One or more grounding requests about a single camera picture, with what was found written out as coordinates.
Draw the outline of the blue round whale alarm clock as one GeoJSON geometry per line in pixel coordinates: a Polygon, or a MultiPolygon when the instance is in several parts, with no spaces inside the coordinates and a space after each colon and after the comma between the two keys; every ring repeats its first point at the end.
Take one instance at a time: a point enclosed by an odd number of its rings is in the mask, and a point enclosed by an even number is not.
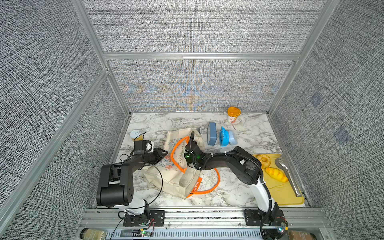
{"type": "Polygon", "coordinates": [[[219,140],[220,140],[220,146],[226,147],[229,144],[229,131],[227,131],[224,127],[221,127],[220,134],[219,134],[219,140]]]}

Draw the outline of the blue-grey rectangular alarm clock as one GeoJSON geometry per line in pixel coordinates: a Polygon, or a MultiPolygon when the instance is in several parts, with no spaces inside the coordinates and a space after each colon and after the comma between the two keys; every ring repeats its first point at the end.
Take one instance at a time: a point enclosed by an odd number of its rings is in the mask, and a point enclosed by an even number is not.
{"type": "Polygon", "coordinates": [[[216,129],[216,123],[209,122],[208,128],[207,128],[207,142],[209,146],[214,146],[217,141],[217,129],[216,129]]]}

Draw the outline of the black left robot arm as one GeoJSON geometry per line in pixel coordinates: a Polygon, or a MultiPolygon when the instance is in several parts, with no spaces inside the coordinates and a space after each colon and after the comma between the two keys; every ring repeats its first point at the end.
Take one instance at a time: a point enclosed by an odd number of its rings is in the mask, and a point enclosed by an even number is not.
{"type": "Polygon", "coordinates": [[[146,166],[154,167],[167,154],[166,150],[154,148],[151,141],[135,141],[134,149],[126,160],[102,166],[97,205],[119,208],[134,217],[149,217],[150,204],[134,195],[133,173],[146,166]]]}

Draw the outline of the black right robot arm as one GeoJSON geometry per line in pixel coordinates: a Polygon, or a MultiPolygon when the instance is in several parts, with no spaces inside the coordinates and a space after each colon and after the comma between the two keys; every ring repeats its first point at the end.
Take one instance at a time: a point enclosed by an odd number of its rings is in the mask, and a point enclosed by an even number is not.
{"type": "Polygon", "coordinates": [[[187,163],[200,171],[229,168],[242,183],[249,185],[258,206],[257,223],[261,226],[287,224],[283,211],[266,185],[261,162],[241,147],[225,153],[209,154],[204,153],[196,141],[189,141],[184,157],[187,163]]]}

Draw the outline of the beige canvas tote bag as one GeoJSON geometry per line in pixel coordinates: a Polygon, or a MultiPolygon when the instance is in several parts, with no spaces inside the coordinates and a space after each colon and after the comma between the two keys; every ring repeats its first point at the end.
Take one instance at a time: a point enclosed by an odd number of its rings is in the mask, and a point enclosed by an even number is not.
{"type": "Polygon", "coordinates": [[[164,150],[167,155],[154,167],[145,167],[144,175],[149,183],[162,189],[165,193],[187,199],[193,195],[205,195],[213,192],[220,184],[220,174],[217,173],[218,180],[209,190],[200,191],[199,186],[202,182],[201,171],[188,164],[184,158],[186,145],[189,143],[190,135],[194,133],[194,140],[201,150],[204,149],[204,142],[201,134],[196,129],[181,129],[168,132],[164,150]]]}

